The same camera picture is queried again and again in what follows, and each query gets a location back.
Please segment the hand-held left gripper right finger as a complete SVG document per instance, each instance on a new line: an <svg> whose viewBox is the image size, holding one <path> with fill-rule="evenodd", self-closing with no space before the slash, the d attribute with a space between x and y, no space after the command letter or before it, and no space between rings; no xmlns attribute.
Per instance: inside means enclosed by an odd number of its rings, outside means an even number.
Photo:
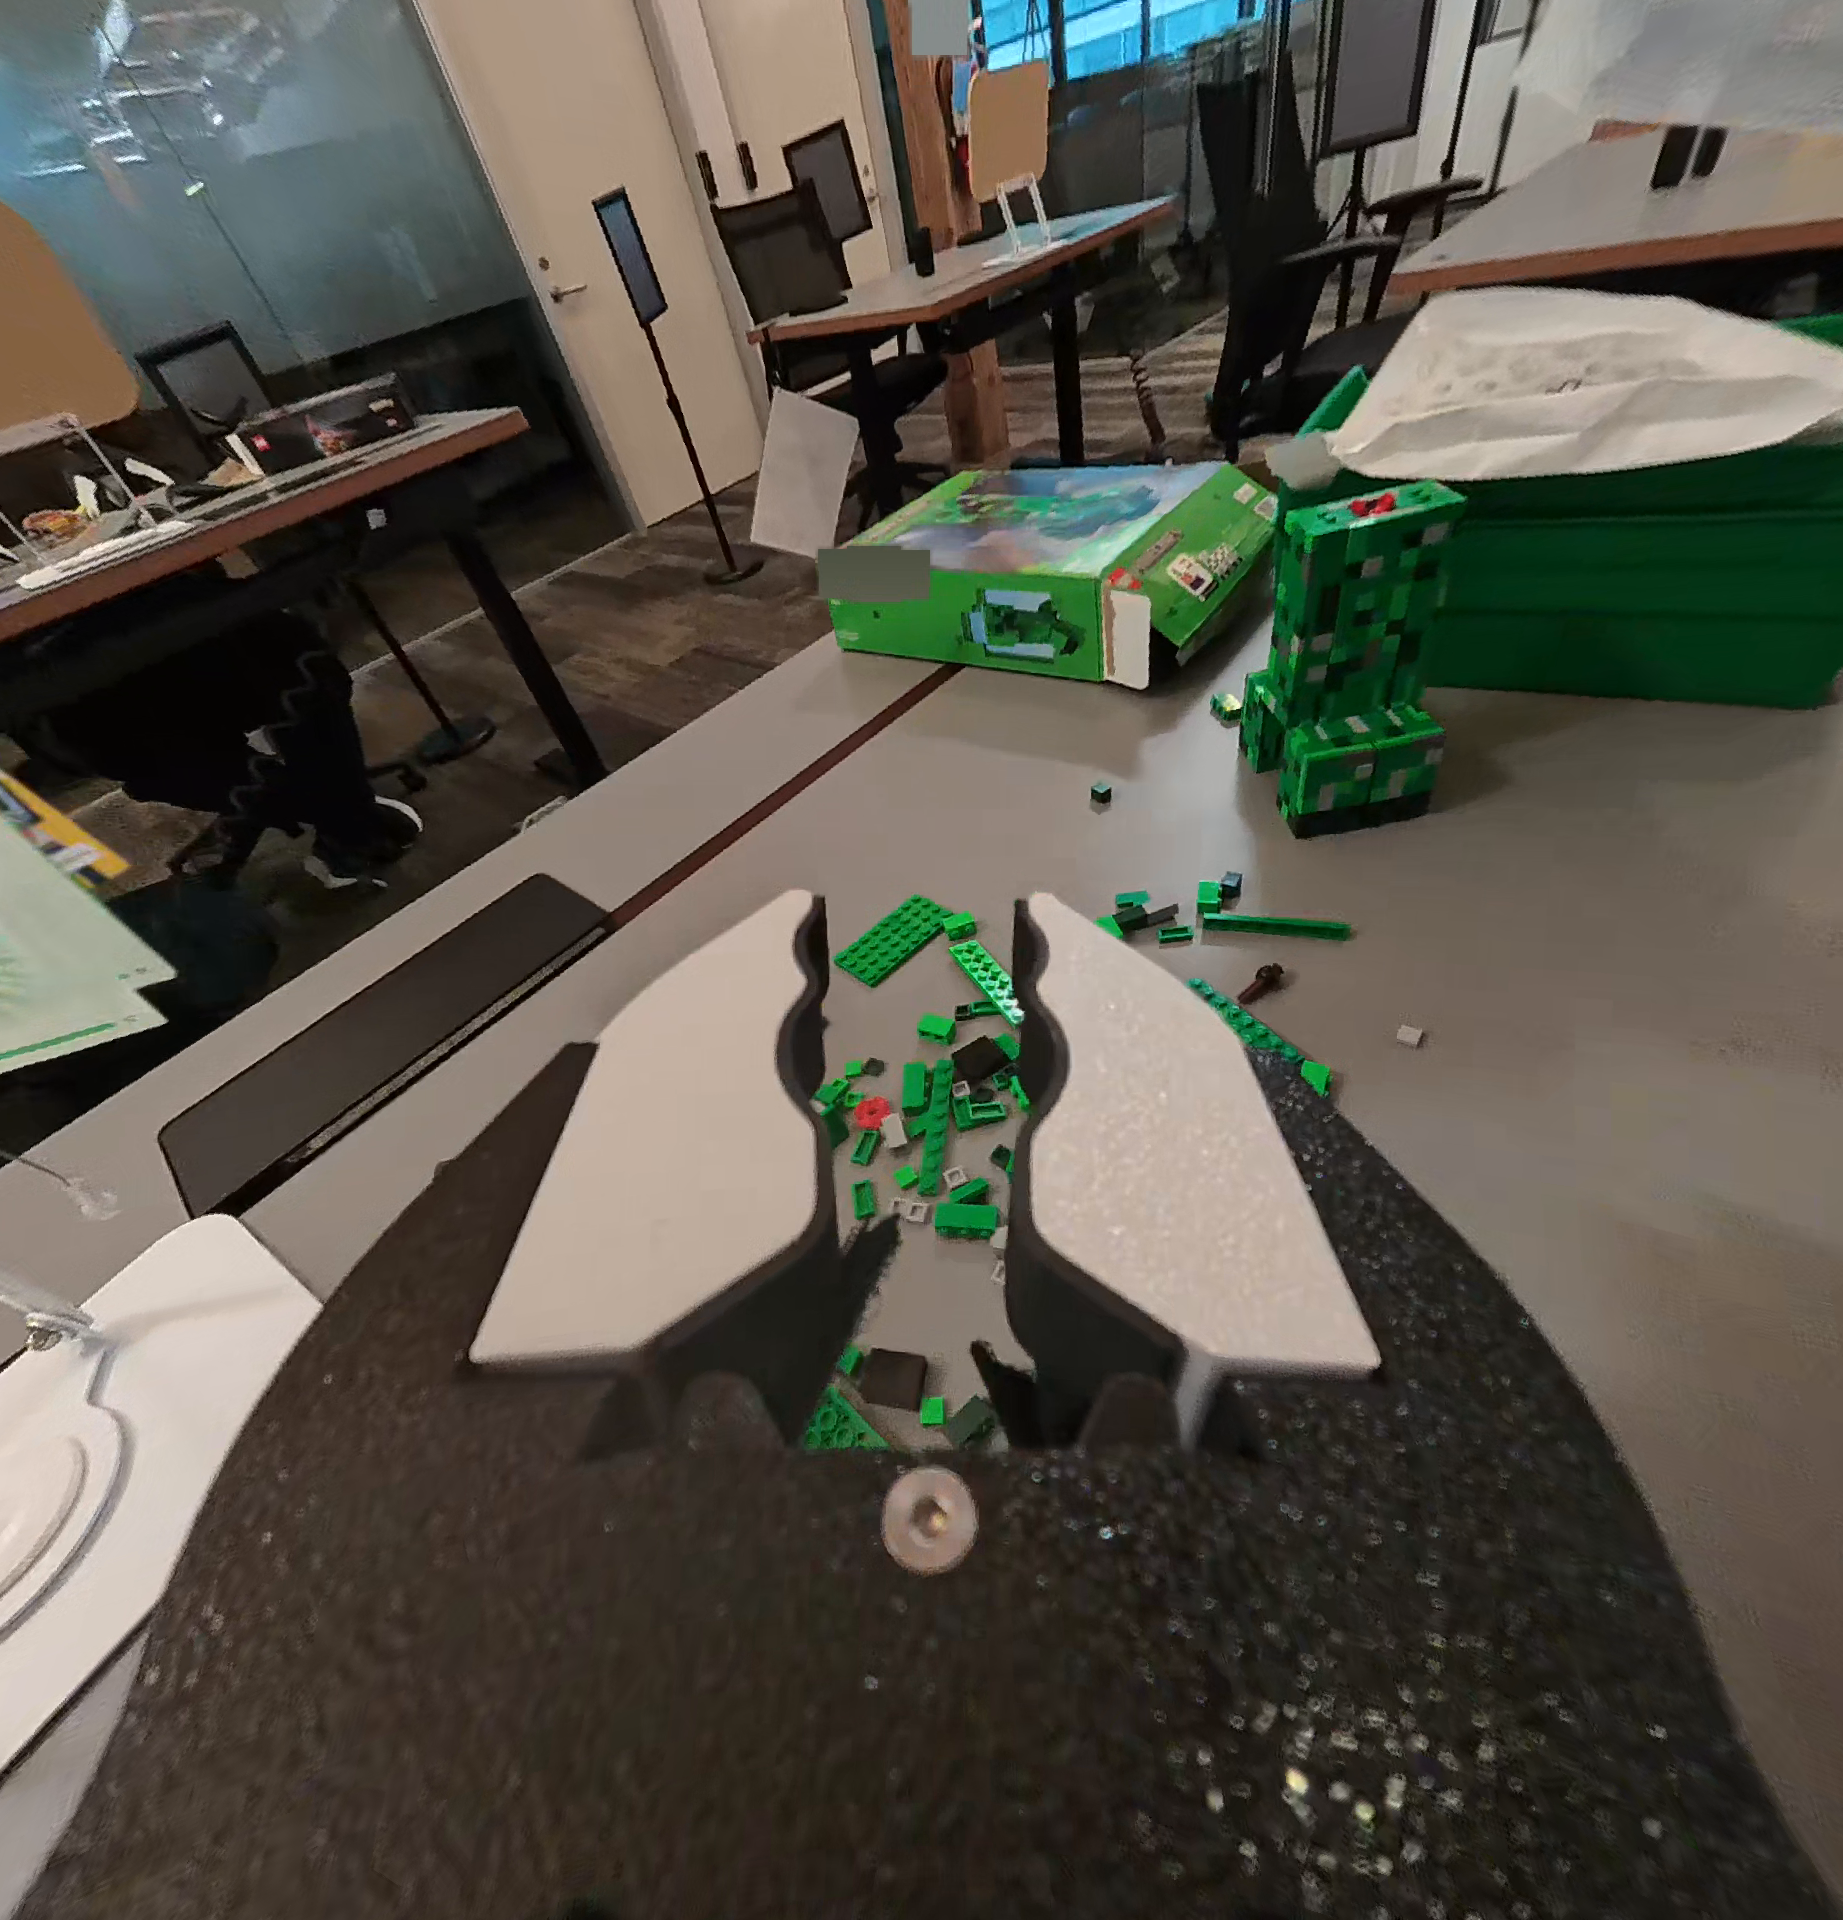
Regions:
<svg viewBox="0 0 1843 1920"><path fill-rule="evenodd" d="M1013 911L1002 1306L970 1349L1016 1452L1216 1448L1238 1388L1381 1386L1381 1354L1246 1043L1054 895Z"/></svg>

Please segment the green plastic bin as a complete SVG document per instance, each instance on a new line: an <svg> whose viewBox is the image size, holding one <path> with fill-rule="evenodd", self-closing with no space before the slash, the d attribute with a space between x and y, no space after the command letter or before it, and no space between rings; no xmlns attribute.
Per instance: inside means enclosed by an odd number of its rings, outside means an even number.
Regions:
<svg viewBox="0 0 1843 1920"><path fill-rule="evenodd" d="M1843 344L1843 315L1779 323ZM1345 419L1352 368L1294 435ZM1341 467L1289 508L1431 477ZM1818 706L1843 673L1843 421L1673 467L1439 482L1466 497L1431 685Z"/></svg>

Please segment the grey desk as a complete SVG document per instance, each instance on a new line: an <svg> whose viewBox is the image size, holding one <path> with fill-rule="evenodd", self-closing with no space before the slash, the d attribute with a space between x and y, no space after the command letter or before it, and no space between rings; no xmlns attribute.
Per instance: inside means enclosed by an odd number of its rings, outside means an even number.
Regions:
<svg viewBox="0 0 1843 1920"><path fill-rule="evenodd" d="M1427 816L1292 839L1237 679L812 647L45 1140L117 1217L0 1171L0 1261L86 1296L183 1223L172 1117L526 876L614 919L247 1208L331 1305L0 1789L0 1916L1843 1916L1843 700L1447 692ZM594 1461L596 1388L464 1366L571 1048L714 935L924 893L1005 954L1221 869L1354 936L1124 945L1288 960L1381 1386L950 1452L914 1574L899 1457Z"/></svg>

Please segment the wood-edged office desk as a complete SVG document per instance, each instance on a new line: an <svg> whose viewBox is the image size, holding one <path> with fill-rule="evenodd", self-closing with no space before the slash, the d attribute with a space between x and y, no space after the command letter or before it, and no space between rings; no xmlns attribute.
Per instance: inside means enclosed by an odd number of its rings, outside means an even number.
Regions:
<svg viewBox="0 0 1843 1920"><path fill-rule="evenodd" d="M1404 298L1482 284L1843 252L1843 135L1729 131L1714 169L1651 186L1663 136L1553 157L1390 275Z"/></svg>
<svg viewBox="0 0 1843 1920"><path fill-rule="evenodd" d="M838 306L780 317L747 329L752 344L813 344L853 354L868 337L914 329L944 355L950 449L980 465L1010 452L1010 421L996 340L1045 321L1052 344L1052 401L1061 463L1084 461L1077 357L1081 265L1132 234L1172 216L1172 195L1052 218L1019 244L983 238L934 257L922 275L899 268L850 290Z"/></svg>
<svg viewBox="0 0 1843 1920"><path fill-rule="evenodd" d="M412 432L221 490L89 570L0 589L0 732L440 541L554 737L551 775L575 791L605 780L596 737L480 539L463 476L526 431L516 406L427 415Z"/></svg>

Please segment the green blocky toy figure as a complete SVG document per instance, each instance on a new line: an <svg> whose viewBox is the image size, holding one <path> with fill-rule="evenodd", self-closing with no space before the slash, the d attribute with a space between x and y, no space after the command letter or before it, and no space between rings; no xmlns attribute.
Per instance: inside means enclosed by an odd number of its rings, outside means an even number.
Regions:
<svg viewBox="0 0 1843 1920"><path fill-rule="evenodd" d="M1314 839L1431 806L1445 728L1423 704L1466 497L1405 482L1280 516L1273 635L1243 687L1243 757L1276 816Z"/></svg>

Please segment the green toy set box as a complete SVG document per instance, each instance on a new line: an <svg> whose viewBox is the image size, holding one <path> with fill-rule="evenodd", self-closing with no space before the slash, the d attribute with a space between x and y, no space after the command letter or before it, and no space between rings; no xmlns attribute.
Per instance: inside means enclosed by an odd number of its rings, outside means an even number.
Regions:
<svg viewBox="0 0 1843 1920"><path fill-rule="evenodd" d="M1243 608L1274 523L1225 463L965 471L819 581L850 655L1151 689Z"/></svg>

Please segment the white book stand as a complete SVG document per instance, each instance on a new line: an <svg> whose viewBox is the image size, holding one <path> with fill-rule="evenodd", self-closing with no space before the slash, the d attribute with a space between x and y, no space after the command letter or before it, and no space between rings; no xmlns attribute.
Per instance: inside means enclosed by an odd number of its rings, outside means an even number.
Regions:
<svg viewBox="0 0 1843 1920"><path fill-rule="evenodd" d="M24 1354L61 1346L103 1361L110 1337L91 1314L0 1266L0 1305L21 1319ZM13 1635L91 1539L120 1465L120 1426L98 1415L103 1438L45 1429L0 1447L0 1642Z"/></svg>

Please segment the white paper sheet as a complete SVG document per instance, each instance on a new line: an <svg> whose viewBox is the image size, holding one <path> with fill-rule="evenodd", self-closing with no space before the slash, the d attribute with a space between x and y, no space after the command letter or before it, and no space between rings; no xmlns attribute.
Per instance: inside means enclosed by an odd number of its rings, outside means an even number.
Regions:
<svg viewBox="0 0 1843 1920"><path fill-rule="evenodd" d="M838 544L855 465L855 417L813 396L775 389L752 505L752 541L813 561Z"/></svg>

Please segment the dark toy set box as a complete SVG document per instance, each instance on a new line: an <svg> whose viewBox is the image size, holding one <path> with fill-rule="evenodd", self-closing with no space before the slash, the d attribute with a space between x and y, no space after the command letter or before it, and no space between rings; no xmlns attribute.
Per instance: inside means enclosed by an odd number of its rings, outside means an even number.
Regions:
<svg viewBox="0 0 1843 1920"><path fill-rule="evenodd" d="M241 419L230 435L247 463L276 476L402 437L420 411L400 374L386 372Z"/></svg>

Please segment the black office chair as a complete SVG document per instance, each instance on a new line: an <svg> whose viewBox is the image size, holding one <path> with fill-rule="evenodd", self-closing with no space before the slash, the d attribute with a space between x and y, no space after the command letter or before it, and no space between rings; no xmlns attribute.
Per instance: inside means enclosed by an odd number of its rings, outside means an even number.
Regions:
<svg viewBox="0 0 1843 1920"><path fill-rule="evenodd" d="M204 323L142 346L135 365L153 396L201 441L223 439L273 405L236 323Z"/></svg>
<svg viewBox="0 0 1843 1920"><path fill-rule="evenodd" d="M761 329L757 344L770 395L812 396L813 388L840 376L838 395L825 403L857 421L866 456L897 461L899 419L944 386L943 355L905 350L907 323L790 338L780 331L780 323L841 308L853 292L813 186L798 184L711 212L749 320Z"/></svg>
<svg viewBox="0 0 1843 1920"><path fill-rule="evenodd" d="M1352 371L1375 371L1408 320L1379 320L1411 222L1481 189L1455 178L1375 200L1378 230L1330 236L1301 136L1292 57L1200 83L1197 139L1225 263L1221 359L1206 431L1228 458L1289 435Z"/></svg>

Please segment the black tablet floor stand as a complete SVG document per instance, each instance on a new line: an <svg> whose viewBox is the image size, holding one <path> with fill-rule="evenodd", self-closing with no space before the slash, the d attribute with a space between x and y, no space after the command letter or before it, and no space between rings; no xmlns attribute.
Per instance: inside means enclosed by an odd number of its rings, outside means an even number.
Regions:
<svg viewBox="0 0 1843 1920"><path fill-rule="evenodd" d="M696 493L705 508L710 530L716 539L716 549L719 554L719 563L710 566L705 570L705 582L714 586L732 586L746 585L753 581L763 572L763 556L759 552L749 556L742 556L735 550L735 541L728 539L726 526L719 516L719 505L716 493L710 489L705 465L696 452L689 421L684 411L684 403L673 383L669 365L663 359L661 346L656 338L654 325L667 315L669 298L663 287L660 284L660 276L652 263L644 236L640 222L630 204L630 195L625 189L617 186L607 195L598 195L594 202L594 214L607 248L614 261L614 270L618 275L623 294L630 299L630 312L635 323L638 323L640 335L644 338L644 346L652 355L654 371L660 380L660 388L669 406L669 415L674 425L674 431L681 439Z"/></svg>

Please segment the wooden display board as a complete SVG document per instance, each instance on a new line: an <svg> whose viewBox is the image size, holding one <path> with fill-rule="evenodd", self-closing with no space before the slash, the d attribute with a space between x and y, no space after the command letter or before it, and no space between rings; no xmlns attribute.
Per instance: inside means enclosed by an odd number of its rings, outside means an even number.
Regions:
<svg viewBox="0 0 1843 1920"><path fill-rule="evenodd" d="M980 66L966 90L966 172L977 195L999 182L1039 180L1048 164L1049 66Z"/></svg>
<svg viewBox="0 0 1843 1920"><path fill-rule="evenodd" d="M0 431L68 415L110 426L138 382L58 255L0 202Z"/></svg>

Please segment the black screen on tripod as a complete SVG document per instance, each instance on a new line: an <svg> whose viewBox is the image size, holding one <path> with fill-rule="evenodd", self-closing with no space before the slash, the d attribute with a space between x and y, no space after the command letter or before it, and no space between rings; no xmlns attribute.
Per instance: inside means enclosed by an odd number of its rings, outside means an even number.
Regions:
<svg viewBox="0 0 1843 1920"><path fill-rule="evenodd" d="M1314 158L1345 157L1345 236L1364 200L1364 157L1414 136L1434 40L1434 2L1336 2L1321 32Z"/></svg>

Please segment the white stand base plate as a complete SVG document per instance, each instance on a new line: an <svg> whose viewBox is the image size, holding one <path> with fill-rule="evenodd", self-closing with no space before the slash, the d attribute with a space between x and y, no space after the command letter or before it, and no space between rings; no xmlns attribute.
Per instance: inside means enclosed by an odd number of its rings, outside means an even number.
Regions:
<svg viewBox="0 0 1843 1920"><path fill-rule="evenodd" d="M82 1305L103 1361L56 1347L0 1372L0 1447L45 1429L120 1426L91 1539L0 1642L0 1782L143 1626L227 1452L318 1300L243 1225L197 1217Z"/></svg>

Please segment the clear acrylic stand bracket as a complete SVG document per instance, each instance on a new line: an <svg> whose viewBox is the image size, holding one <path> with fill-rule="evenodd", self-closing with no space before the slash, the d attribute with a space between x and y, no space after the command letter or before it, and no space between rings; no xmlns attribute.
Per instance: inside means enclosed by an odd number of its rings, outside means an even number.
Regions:
<svg viewBox="0 0 1843 1920"><path fill-rule="evenodd" d="M153 516L75 415L0 429L0 579L120 537Z"/></svg>

